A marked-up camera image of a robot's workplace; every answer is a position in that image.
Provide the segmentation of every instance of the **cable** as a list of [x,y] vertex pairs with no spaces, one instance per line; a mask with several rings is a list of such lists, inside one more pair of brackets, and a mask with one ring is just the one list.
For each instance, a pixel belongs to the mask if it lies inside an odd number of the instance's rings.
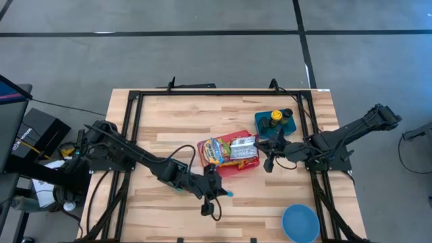
[[[41,152],[37,149],[34,148],[32,145],[28,144],[27,142],[24,142],[21,138],[16,137],[19,141],[21,141],[21,143],[27,147],[29,147],[31,150],[33,150],[34,152],[41,154]],[[48,155],[43,155],[45,158],[47,159],[51,159]]]
[[[17,138],[19,138],[19,139],[21,139],[21,140],[23,140],[24,141],[24,139],[23,138],[21,138],[22,137],[22,135],[23,134],[18,134],[18,136],[17,136]],[[34,142],[38,142],[36,139],[34,139],[34,138],[31,138],[31,137],[29,137],[29,136],[26,136],[26,139],[30,139],[31,141],[34,141]]]
[[77,110],[77,111],[85,111],[85,112],[89,112],[89,113],[92,113],[92,114],[95,114],[95,115],[107,116],[107,114],[97,113],[97,112],[89,111],[89,110],[86,110],[86,109],[81,109],[81,108],[76,108],[76,107],[68,107],[66,105],[58,105],[58,104],[54,104],[54,103],[50,103],[50,102],[46,102],[46,101],[40,101],[40,100],[36,100],[36,99],[33,99],[33,101],[36,101],[36,102],[39,102],[39,103],[44,103],[44,104],[47,104],[47,105],[54,105],[54,106],[57,106],[57,107],[63,107],[63,108],[66,108],[66,109],[74,109],[74,110]]
[[348,171],[342,171],[342,173],[346,174],[346,175],[347,175],[347,176],[352,180],[352,183],[353,183],[354,185],[356,185],[356,181],[354,181],[354,178],[352,177],[351,174],[348,173]]
[[280,167],[282,167],[282,168],[284,168],[284,169],[293,170],[293,169],[296,169],[296,168],[297,168],[297,163],[295,163],[296,166],[294,166],[293,168],[289,168],[289,167],[285,167],[285,166],[281,165],[281,164],[279,163],[279,161],[277,160],[277,157],[275,157],[275,161],[276,161],[276,163],[277,163]]
[[192,146],[192,145],[190,145],[190,144],[183,145],[182,147],[183,147],[183,148],[186,148],[186,147],[190,147],[190,148],[192,148],[192,158],[190,159],[190,162],[189,162],[189,168],[188,168],[188,173],[190,174],[190,169],[192,169],[192,163],[194,162],[194,159],[195,159],[196,150],[195,150],[195,147]]
[[317,151],[318,153],[320,153],[320,155],[322,155],[322,156],[325,157],[325,153],[323,151],[321,151],[318,148],[315,148],[313,146],[307,146],[307,145],[306,146],[302,146],[301,148],[299,148],[299,149],[297,149],[295,151],[290,151],[290,153],[297,153],[298,151],[302,151],[304,149],[313,149],[313,150]]
[[81,231],[80,238],[82,238],[82,234],[84,233],[84,231],[82,230],[81,223],[80,223],[81,222],[81,218],[78,217],[78,216],[76,216],[76,215],[73,215],[73,214],[67,212],[63,207],[60,208],[60,211],[62,213],[64,213],[64,214],[66,214],[67,216],[71,217],[72,219],[75,219],[78,222],[78,227],[80,228],[80,231]]
[[[40,191],[37,191],[37,192],[32,192],[31,195],[33,195],[33,194],[38,194],[39,192],[52,192],[52,190],[40,190]],[[4,200],[3,202],[0,202],[0,206],[1,206],[3,203],[6,203],[7,201],[9,201],[9,200],[11,200],[11,199],[14,199],[15,196],[16,196],[16,195],[10,196],[9,198],[7,198],[6,200]]]
[[71,141],[64,142],[64,143],[60,144],[60,145],[57,147],[57,152],[59,153],[60,157],[64,160],[63,153],[61,152],[61,150],[63,149],[64,146],[66,146],[66,145],[73,145],[74,148],[76,149],[76,146],[78,146],[78,143],[81,142],[81,140],[82,140],[82,139],[80,139],[80,140],[76,140],[76,139],[74,139],[74,140],[71,140]]
[[404,162],[402,161],[402,157],[400,156],[400,144],[402,143],[402,139],[403,139],[403,135],[400,137],[399,139],[399,144],[398,144],[398,155],[399,155],[399,162],[405,167],[406,170],[412,172],[412,173],[417,173],[417,174],[430,174],[432,173],[432,171],[426,171],[426,172],[421,172],[421,171],[413,171],[409,168],[407,168],[407,166],[405,166]]
[[305,109],[305,108],[300,104],[300,102],[296,99],[296,97],[294,97],[294,95],[290,94],[290,93],[289,93],[286,89],[284,89],[284,88],[279,87],[279,89],[281,89],[281,90],[283,90],[284,92],[286,92],[287,94],[289,94],[289,95],[291,96],[291,98],[293,98],[293,99],[297,102],[298,106],[299,106],[300,108],[302,108],[303,112],[304,112],[304,113],[309,117],[310,122],[312,123],[312,126],[315,126],[315,127],[318,129],[319,132],[323,132],[323,131],[321,131],[321,129],[319,129],[318,124],[316,124],[315,121],[312,120],[311,115],[309,115],[309,113],[308,113],[308,112],[306,111],[306,109]]
[[219,199],[217,199],[217,197],[215,197],[217,206],[219,207],[219,217],[216,219],[215,214],[212,213],[211,217],[213,218],[214,221],[219,221],[222,218],[222,207],[221,207],[221,203],[219,202]]
[[37,134],[39,136],[39,138],[41,138],[42,136],[36,131],[36,129],[34,129],[32,126],[27,125],[24,121],[21,121],[22,124],[24,124],[26,127],[31,128],[32,131]]
[[90,197],[90,202],[88,203],[88,208],[87,208],[87,224],[86,224],[87,234],[90,232],[90,226],[89,226],[90,225],[90,210],[92,208],[93,199],[95,198],[96,191],[99,188],[99,186],[101,185],[103,178],[105,178],[105,176],[107,176],[108,172],[110,172],[110,171],[106,171],[102,175],[101,179],[99,179],[96,186],[94,187],[92,196]]
[[[190,180],[190,182],[194,183],[195,186],[201,191],[202,195],[204,196],[204,201],[205,202],[210,202],[209,198],[207,197],[207,195],[204,193],[204,190],[197,184],[195,183],[193,180]],[[219,217],[216,218],[214,213],[211,213],[211,217],[213,218],[214,221],[219,221],[222,218],[222,207],[221,207],[221,203],[219,202],[219,199],[217,199],[217,197],[213,194],[213,192],[211,192],[211,196],[213,196],[216,200],[217,206],[219,207]]]

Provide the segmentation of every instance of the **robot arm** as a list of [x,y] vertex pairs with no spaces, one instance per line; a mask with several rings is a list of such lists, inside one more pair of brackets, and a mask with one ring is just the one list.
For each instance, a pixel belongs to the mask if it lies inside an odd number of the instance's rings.
[[313,134],[304,138],[304,142],[286,141],[281,130],[275,138],[258,142],[255,146],[268,158],[264,164],[268,173],[273,169],[275,157],[286,157],[295,163],[304,161],[313,171],[350,171],[349,157],[353,151],[348,151],[346,145],[372,131],[393,130],[401,120],[388,106],[377,104],[364,117],[335,131]]
[[108,121],[96,121],[92,126],[87,126],[88,132],[84,139],[91,144],[84,155],[92,169],[101,163],[112,165],[118,170],[128,170],[134,167],[135,162],[150,169],[151,173],[164,184],[193,193],[197,198],[205,198],[201,207],[201,215],[210,215],[214,211],[214,205],[210,200],[218,196],[227,195],[222,188],[221,176],[215,171],[214,165],[204,168],[204,175],[190,172],[190,166],[173,159],[171,156],[160,158],[126,140],[117,132],[115,124]]

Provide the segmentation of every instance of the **black metal frame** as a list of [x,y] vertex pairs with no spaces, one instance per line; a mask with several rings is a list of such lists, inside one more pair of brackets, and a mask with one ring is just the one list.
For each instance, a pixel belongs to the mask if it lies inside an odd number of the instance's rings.
[[[138,136],[138,127],[140,123],[140,114],[142,112],[142,103],[145,96],[165,96],[165,95],[281,95],[281,96],[295,96],[298,100],[298,110],[300,113],[300,122],[302,126],[302,133],[304,137],[307,137],[309,135],[307,122],[306,122],[306,114],[303,110],[303,99],[307,101],[308,104],[308,112],[310,114],[310,117],[312,119],[311,124],[313,126],[313,132],[317,133],[318,128],[314,126],[313,124],[317,124],[317,118],[315,115],[315,110],[313,106],[313,98],[310,90],[287,90],[285,91],[279,91],[279,86],[277,85],[277,82],[275,80],[272,80],[270,83],[270,89],[269,90],[209,90],[209,89],[196,89],[196,90],[181,90],[181,89],[175,89],[172,90],[171,87],[173,87],[174,83],[173,81],[168,84],[168,88],[166,90],[147,90],[147,91],[139,91],[139,90],[132,90],[129,92],[128,95],[128,103],[126,105],[126,112],[124,116],[124,123],[121,130],[121,134],[123,136],[126,136],[128,127],[129,127],[129,121],[130,116],[132,113],[132,103],[137,100],[137,106],[136,106],[136,113],[132,128],[132,142],[136,142],[137,136]],[[330,200],[331,204],[334,206],[333,203],[333,196],[331,194],[331,187],[330,187],[330,181],[329,177],[326,171],[322,171],[323,175],[323,185],[324,185],[324,191]],[[311,179],[317,178],[317,174],[314,171],[310,171]],[[115,195],[115,190],[117,188],[118,184],[118,177],[119,172],[114,172],[113,180],[111,183],[111,189],[109,193],[109,202],[108,205],[110,205],[113,201],[113,197]],[[317,209],[317,216],[320,221],[320,233],[322,239],[328,239],[327,236],[327,229],[325,225],[324,220],[324,214],[323,214],[323,207],[321,205],[321,200],[317,196],[317,193],[314,190],[314,199],[315,199],[315,206]],[[124,214],[126,210],[126,200],[127,200],[127,193],[122,198],[119,212],[117,216],[117,225],[115,227],[115,238],[120,239],[122,235],[122,227],[123,227],[123,220],[124,220]],[[332,222],[332,228],[333,228],[333,235],[336,240],[341,240],[339,227],[337,226],[335,220],[331,218]],[[102,239],[107,239],[108,233],[109,233],[109,225],[110,220],[105,224],[103,228],[102,233]]]

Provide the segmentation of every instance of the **wooden table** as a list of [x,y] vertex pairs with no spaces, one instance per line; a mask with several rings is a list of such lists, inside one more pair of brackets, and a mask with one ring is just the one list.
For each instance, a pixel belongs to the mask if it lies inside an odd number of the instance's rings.
[[[119,130],[122,128],[128,93],[126,89],[113,90],[108,108],[107,121],[115,123]],[[338,128],[330,92],[312,90],[312,94],[320,129]],[[201,140],[244,129],[254,133],[253,117],[256,112],[287,107],[294,111],[297,125],[297,130],[287,139],[301,141],[298,106],[289,96],[145,97],[138,145],[158,157],[166,157],[183,144],[196,146]],[[128,138],[133,119],[134,115],[131,116]],[[308,124],[309,131],[312,131],[310,120]],[[191,155],[190,151],[184,150],[175,158],[188,163]],[[265,155],[261,153],[260,156],[263,164]],[[292,166],[284,159],[280,162]],[[192,171],[203,171],[198,155]],[[90,195],[102,174],[95,173],[91,179],[81,222],[84,229]],[[354,232],[366,237],[352,181],[338,171],[330,171],[329,177],[337,210]],[[96,193],[90,215],[92,225],[106,209],[111,178],[112,173],[107,175]],[[226,190],[231,190],[234,197],[219,197],[223,215],[221,221],[215,222],[209,216],[200,215],[202,202],[194,195],[167,187],[137,163],[136,170],[132,172],[121,241],[175,242],[182,237],[185,242],[248,242],[250,238],[257,238],[259,242],[287,242],[289,240],[281,228],[284,210],[296,203],[315,208],[309,172],[302,163],[295,170],[282,169],[275,164],[273,173],[266,173],[260,165],[251,171],[224,178],[222,185]],[[331,238],[333,234],[326,210],[325,217]],[[117,211],[111,221],[110,237],[113,237],[116,219]]]

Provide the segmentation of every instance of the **bottle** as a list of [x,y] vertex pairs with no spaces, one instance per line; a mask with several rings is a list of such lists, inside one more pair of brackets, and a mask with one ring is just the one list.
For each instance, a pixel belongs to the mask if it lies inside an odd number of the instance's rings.
[[270,128],[275,128],[279,121],[282,119],[282,112],[274,110],[271,112]]
[[260,134],[264,134],[269,130],[269,120],[267,117],[262,117],[258,123],[258,129]]
[[282,119],[280,121],[280,124],[286,125],[291,117],[292,117],[292,110],[288,109],[288,108],[284,109],[284,111],[282,113]]

